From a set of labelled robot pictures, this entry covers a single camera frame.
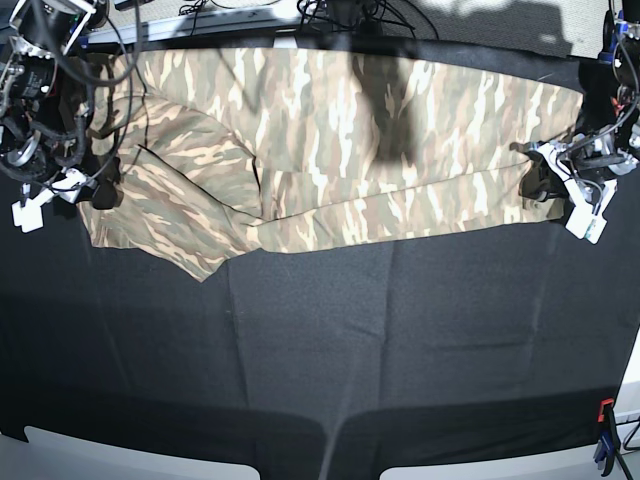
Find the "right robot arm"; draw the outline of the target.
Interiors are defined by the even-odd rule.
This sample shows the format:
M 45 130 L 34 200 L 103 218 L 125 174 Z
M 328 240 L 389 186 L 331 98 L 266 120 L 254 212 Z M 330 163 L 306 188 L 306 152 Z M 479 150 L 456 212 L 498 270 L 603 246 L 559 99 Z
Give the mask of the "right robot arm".
M 92 188 L 105 166 L 69 187 L 53 180 L 82 164 L 87 152 L 86 129 L 94 113 L 94 91 L 115 87 L 128 79 L 142 51 L 140 3 L 133 3 L 136 40 L 125 56 L 124 72 L 100 79 L 84 63 L 78 70 L 68 59 L 74 45 L 95 16 L 108 20 L 103 1 L 19 1 L 9 19 L 8 37 L 1 51 L 1 171 L 24 184 L 37 184 L 55 195 Z M 38 119 L 39 108 L 56 94 L 61 79 L 86 87 L 86 110 L 74 117 L 74 128 L 59 131 Z

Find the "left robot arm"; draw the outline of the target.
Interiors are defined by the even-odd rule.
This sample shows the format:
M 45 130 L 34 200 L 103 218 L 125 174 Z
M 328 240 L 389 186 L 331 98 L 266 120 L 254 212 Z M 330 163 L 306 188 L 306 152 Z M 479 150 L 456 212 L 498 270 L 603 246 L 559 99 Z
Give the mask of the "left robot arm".
M 579 65 L 584 101 L 567 159 L 573 174 L 602 184 L 639 167 L 639 3 L 609 3 L 603 47 Z

